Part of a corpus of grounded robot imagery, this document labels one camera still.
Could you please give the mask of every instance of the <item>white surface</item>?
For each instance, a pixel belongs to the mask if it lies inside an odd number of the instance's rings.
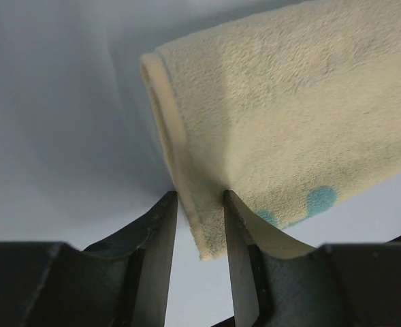
[[[284,3],[0,0],[0,240],[83,248],[147,211],[172,184],[139,55]],[[396,237],[401,175],[287,231],[313,245]],[[231,315],[227,260],[198,260],[181,213],[166,326]]]

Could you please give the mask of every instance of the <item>towel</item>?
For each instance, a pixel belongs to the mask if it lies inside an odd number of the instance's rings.
[[[225,254],[226,189],[283,229],[401,172],[401,0],[282,7],[141,67],[202,260]]]

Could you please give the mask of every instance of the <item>blue polka dot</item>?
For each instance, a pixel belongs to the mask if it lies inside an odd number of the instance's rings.
[[[313,217],[333,207],[337,197],[333,187],[321,186],[313,189],[306,199],[308,207],[308,215],[306,218]]]
[[[276,218],[274,215],[268,210],[261,210],[257,212],[257,215],[260,216],[263,220],[271,223],[272,225],[276,225]]]

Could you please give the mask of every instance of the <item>fabric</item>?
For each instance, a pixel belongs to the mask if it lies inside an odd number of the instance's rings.
[[[141,64],[202,260],[225,254],[226,189],[286,228],[401,172],[401,0],[290,5]]]

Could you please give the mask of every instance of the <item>beige towel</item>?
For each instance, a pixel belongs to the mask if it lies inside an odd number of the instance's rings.
[[[401,0],[307,1],[141,61],[203,260],[225,253],[225,189],[285,228],[401,172]]]

